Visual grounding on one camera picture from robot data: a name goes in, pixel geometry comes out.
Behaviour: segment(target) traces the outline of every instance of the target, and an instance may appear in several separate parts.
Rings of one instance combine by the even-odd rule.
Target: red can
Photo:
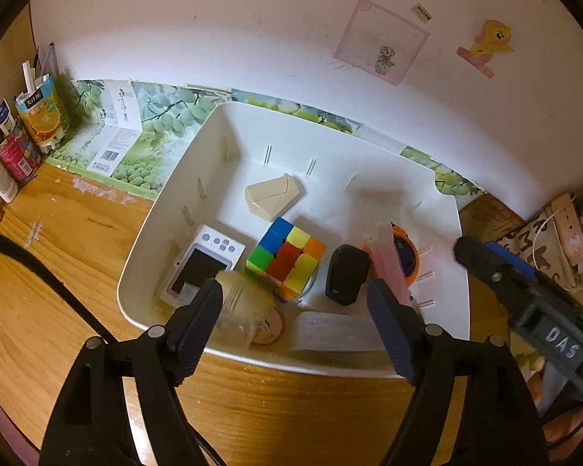
[[[13,131],[0,143],[0,160],[20,186],[31,180],[41,165],[41,151],[19,118]]]

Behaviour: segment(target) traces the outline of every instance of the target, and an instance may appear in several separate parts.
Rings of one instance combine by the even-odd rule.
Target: blue clip
[[[535,268],[530,264],[527,264],[525,261],[520,259],[518,256],[515,256],[510,251],[508,251],[505,247],[502,247],[497,242],[487,242],[486,247],[491,249],[495,254],[504,258],[509,264],[515,267],[517,270],[520,270],[526,277],[531,278],[532,280],[538,281],[538,278],[535,276]]]

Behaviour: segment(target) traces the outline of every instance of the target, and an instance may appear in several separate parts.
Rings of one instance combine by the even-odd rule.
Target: white wall
[[[583,182],[583,32],[556,0],[373,0],[430,37],[395,87],[332,53],[358,0],[33,0],[74,78],[230,86],[351,117],[433,155],[521,216]],[[514,52],[458,57],[485,19]]]

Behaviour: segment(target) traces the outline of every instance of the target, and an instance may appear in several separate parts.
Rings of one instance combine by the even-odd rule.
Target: metal screw
[[[502,336],[499,335],[492,335],[490,336],[490,343],[493,344],[495,347],[503,347],[505,345],[505,340]]]
[[[92,338],[89,338],[84,345],[91,350],[98,348],[101,345],[101,338],[99,336],[93,336]]]
[[[443,334],[443,328],[438,324],[428,324],[425,327],[425,332],[430,336],[440,336]]]
[[[165,332],[166,329],[164,329],[163,325],[154,325],[149,328],[147,335],[149,335],[150,338],[160,338]]]

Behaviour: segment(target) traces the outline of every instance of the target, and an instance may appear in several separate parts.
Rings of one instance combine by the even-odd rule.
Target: colorful cube
[[[278,217],[250,254],[246,270],[289,301],[302,294],[325,250],[324,243]]]

